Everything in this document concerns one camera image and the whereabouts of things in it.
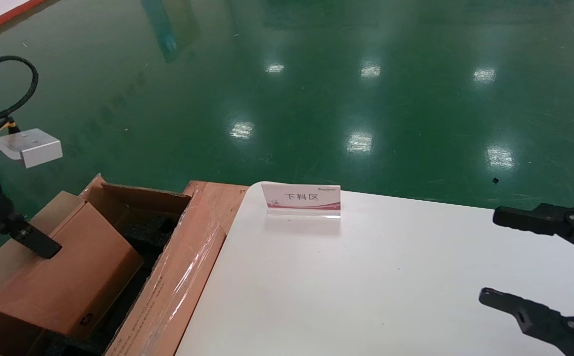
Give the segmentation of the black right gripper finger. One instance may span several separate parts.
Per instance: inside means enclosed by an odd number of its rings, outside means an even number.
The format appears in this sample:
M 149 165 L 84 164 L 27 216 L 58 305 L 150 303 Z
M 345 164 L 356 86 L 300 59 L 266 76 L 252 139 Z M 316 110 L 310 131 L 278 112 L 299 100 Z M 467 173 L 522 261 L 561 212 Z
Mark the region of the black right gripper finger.
M 574 356 L 574 316 L 491 288 L 480 291 L 479 302 L 513 316 L 523 334 L 549 343 L 565 356 Z
M 538 235 L 559 236 L 574 245 L 574 207 L 540 203 L 527 211 L 500 206 L 494 210 L 493 223 Z

